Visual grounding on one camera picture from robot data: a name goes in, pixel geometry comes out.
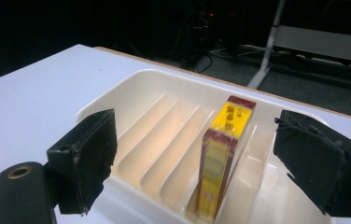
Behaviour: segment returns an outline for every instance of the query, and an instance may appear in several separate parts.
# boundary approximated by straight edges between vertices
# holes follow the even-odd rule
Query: dark background
[[[0,0],[0,76],[76,44],[193,67],[221,39],[264,47],[278,1]],[[282,23],[351,34],[351,1],[289,0]]]

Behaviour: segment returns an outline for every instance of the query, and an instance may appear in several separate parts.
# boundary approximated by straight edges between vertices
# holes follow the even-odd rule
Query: black cable
[[[187,23],[188,19],[190,18],[190,16],[193,14],[193,12],[196,10],[196,7],[193,7],[193,9],[190,11],[190,13],[185,17],[185,19],[182,21],[181,23],[181,27],[178,31],[178,34],[175,38],[175,43],[173,44],[173,47],[172,47],[172,50],[170,51],[170,54],[169,54],[169,58],[168,60],[171,60],[172,57],[173,57],[173,53],[176,49],[176,45],[178,44],[178,41],[179,41],[179,38],[181,37],[181,34],[182,34],[182,30],[184,30],[184,26],[185,24]]]
[[[328,11],[330,10],[330,7],[332,7],[333,3],[336,0],[330,0],[327,5],[324,7],[323,12],[321,13],[320,17],[317,19],[315,25],[313,26],[313,29],[317,28],[317,26],[321,23],[321,21],[323,20],[323,18],[327,15]]]
[[[202,71],[198,71],[199,74],[203,73],[205,70],[210,68],[211,65],[213,65],[213,59],[211,58],[211,56],[208,53],[205,53],[205,56],[208,58],[208,60],[210,60],[210,63]]]

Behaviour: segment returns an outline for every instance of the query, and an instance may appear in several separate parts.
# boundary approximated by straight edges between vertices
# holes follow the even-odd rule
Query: tray slot
[[[161,118],[168,113],[174,101],[165,95],[158,98],[150,109],[133,125],[125,134],[118,139],[118,152],[114,160],[114,167],[124,156],[155,127]]]
[[[274,132],[265,131],[257,126],[253,129],[252,137],[246,145],[246,158],[241,162],[229,185],[228,192],[218,213],[216,223],[247,223],[253,204],[256,200],[262,174],[266,165],[267,155],[263,158],[254,157],[254,150],[261,147],[271,148],[273,146]]]
[[[188,149],[208,118],[209,115],[198,106],[177,136],[148,167],[141,179],[141,187],[147,195],[153,198],[158,197],[158,192],[164,179],[176,166],[179,158]]]
[[[199,169],[202,138],[213,118],[214,111],[207,118],[199,134],[195,136],[187,151],[178,160],[176,166],[161,185],[159,190],[160,198],[162,203],[168,207],[174,207],[176,205],[177,201],[190,185],[194,173]]]
[[[119,162],[120,177],[138,187],[141,176],[166,145],[171,142],[186,120],[186,107],[177,101],[164,117]]]

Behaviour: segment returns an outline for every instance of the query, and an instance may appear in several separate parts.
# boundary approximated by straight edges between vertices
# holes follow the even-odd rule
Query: box
[[[212,222],[222,203],[234,167],[243,153],[240,138],[256,103],[229,97],[205,132],[199,172],[198,215]]]

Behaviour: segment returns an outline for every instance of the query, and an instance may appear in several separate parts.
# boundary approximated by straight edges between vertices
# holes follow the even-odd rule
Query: white table
[[[24,161],[46,163],[46,150],[76,125],[77,112],[83,106],[136,71],[151,68],[298,108],[318,115],[332,129],[351,138],[351,117],[348,116],[118,52],[74,46],[0,77],[0,172]],[[121,199],[127,204],[127,196],[122,196],[121,192],[116,197],[123,197]],[[138,214],[130,217],[122,213],[136,213],[128,213],[126,206],[118,209],[119,217],[114,217],[116,222],[161,220],[158,214],[152,214],[155,217],[152,219]],[[105,215],[94,210],[94,206],[84,218],[57,213],[57,219],[59,223],[108,222]]]

